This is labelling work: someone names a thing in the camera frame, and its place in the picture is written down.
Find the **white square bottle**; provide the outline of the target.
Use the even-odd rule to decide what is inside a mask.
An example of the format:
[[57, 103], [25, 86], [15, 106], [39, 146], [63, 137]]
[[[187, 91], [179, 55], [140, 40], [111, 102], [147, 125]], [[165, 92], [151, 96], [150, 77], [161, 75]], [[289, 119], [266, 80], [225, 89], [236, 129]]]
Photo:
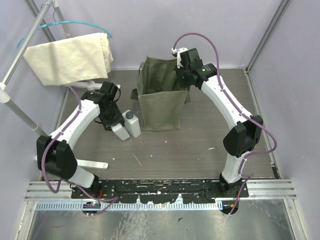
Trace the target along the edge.
[[111, 131], [122, 141], [130, 138], [127, 129], [119, 122], [111, 126]]
[[127, 131], [134, 138], [138, 138], [141, 135], [141, 127], [138, 117], [131, 110], [125, 111], [122, 116], [124, 118], [124, 124]]

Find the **olive green canvas bag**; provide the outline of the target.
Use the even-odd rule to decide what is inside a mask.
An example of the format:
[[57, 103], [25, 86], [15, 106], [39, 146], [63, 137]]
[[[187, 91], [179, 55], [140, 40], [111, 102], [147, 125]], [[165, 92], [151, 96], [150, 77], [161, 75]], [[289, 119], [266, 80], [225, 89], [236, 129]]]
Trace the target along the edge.
[[181, 128], [181, 113], [189, 91], [179, 85], [175, 59], [147, 57], [130, 98], [138, 100], [143, 131], [171, 131]]

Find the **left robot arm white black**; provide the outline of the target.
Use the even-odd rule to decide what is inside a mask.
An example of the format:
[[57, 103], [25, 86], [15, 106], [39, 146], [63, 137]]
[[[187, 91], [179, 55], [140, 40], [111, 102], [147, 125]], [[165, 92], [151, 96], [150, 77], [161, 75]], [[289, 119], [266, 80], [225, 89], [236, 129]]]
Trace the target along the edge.
[[99, 195], [99, 177], [82, 168], [73, 153], [73, 148], [84, 130], [99, 119], [105, 131], [113, 132], [120, 140], [130, 135], [125, 120], [117, 106], [120, 88], [105, 81], [98, 90], [88, 90], [77, 97], [78, 105], [67, 120], [49, 136], [41, 135], [36, 141], [37, 167], [46, 183], [49, 175], [58, 177], [81, 188], [88, 198]]

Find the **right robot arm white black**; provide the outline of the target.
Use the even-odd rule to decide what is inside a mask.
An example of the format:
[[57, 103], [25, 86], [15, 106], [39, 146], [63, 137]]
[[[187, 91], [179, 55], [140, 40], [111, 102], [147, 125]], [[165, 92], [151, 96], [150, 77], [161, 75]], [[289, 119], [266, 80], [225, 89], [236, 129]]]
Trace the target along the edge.
[[215, 104], [229, 127], [223, 139], [227, 152], [225, 167], [219, 175], [219, 191], [225, 197], [231, 197], [241, 184], [241, 171], [245, 156], [253, 151], [260, 141], [263, 119], [246, 110], [218, 76], [217, 68], [212, 64], [203, 64], [196, 48], [172, 49], [176, 58], [174, 67], [181, 87], [195, 86]]

